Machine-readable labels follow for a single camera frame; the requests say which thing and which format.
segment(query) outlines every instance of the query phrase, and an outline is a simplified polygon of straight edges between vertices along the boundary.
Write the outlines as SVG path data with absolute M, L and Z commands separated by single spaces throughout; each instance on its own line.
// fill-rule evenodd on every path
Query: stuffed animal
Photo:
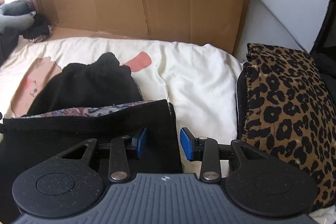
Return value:
M 6 27 L 19 31 L 29 29 L 34 24 L 36 14 L 35 11 L 30 11 L 29 2 L 24 0 L 0 5 L 0 33 L 3 33 Z

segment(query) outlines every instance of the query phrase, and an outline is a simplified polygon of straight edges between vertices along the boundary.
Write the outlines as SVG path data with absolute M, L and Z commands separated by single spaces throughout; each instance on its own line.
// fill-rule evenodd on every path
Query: black fabric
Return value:
M 26 39 L 35 39 L 40 35 L 50 35 L 48 21 L 42 15 L 36 14 L 34 16 L 34 24 L 25 31 L 22 31 L 20 34 L 23 35 Z
M 11 28 L 5 28 L 0 34 L 0 66 L 6 61 L 15 49 L 19 39 L 19 32 Z
M 11 7 L 6 10 L 4 16 L 21 16 L 29 14 L 32 9 L 29 8 L 29 5 L 26 1 L 16 0 L 11 2 Z
M 129 161 L 131 172 L 181 173 L 175 112 L 166 100 L 101 117 L 4 119 L 4 139 L 0 143 L 3 224 L 18 216 L 11 185 L 21 172 L 85 139 L 97 138 L 99 143 L 109 143 L 114 137 L 134 134 L 143 125 L 148 129 L 147 149 L 143 159 Z
M 240 140 L 244 133 L 244 125 L 247 112 L 247 84 L 244 71 L 238 77 L 236 83 L 237 104 L 237 139 Z
M 322 48 L 321 52 L 311 52 L 310 55 L 315 61 L 336 111 L 336 47 Z
M 69 64 L 53 77 L 33 101 L 28 115 L 71 107 L 102 107 L 142 101 L 128 66 L 111 52 L 95 63 Z

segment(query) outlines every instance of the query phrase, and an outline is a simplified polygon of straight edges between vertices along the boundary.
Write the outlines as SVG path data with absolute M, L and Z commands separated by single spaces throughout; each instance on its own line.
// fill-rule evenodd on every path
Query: cartoon face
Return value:
M 50 57 L 37 58 L 26 72 L 11 101 L 15 117 L 27 114 L 32 102 L 51 78 L 62 72 Z

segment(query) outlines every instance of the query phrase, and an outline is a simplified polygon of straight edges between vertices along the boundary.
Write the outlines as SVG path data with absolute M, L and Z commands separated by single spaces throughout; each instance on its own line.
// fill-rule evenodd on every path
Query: white bedsheet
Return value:
M 145 100 L 168 99 L 174 105 L 177 130 L 188 127 L 196 136 L 229 144 L 236 138 L 235 84 L 242 70 L 229 53 L 211 45 L 76 37 L 38 44 L 20 38 L 18 47 L 0 68 L 0 112 L 11 113 L 11 99 L 33 61 L 51 57 L 61 68 L 69 63 L 91 64 L 113 52 L 121 64 L 140 52 L 152 63 L 132 76 Z M 199 162 L 188 162 L 184 172 L 199 173 Z M 222 174 L 228 165 L 222 163 Z

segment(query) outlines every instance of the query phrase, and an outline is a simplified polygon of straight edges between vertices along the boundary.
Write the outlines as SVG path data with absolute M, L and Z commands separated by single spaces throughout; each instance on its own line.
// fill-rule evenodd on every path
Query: pink cartoon print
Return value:
M 137 56 L 126 62 L 132 72 L 138 72 L 149 67 L 151 58 L 145 52 L 140 52 Z M 27 114 L 32 102 L 46 84 L 55 75 L 62 72 L 56 62 L 52 62 L 50 57 L 37 58 L 26 72 L 16 93 L 11 101 L 11 109 L 15 117 Z
M 140 52 L 136 57 L 127 61 L 124 65 L 131 68 L 131 72 L 137 72 L 150 66 L 152 60 L 146 52 Z

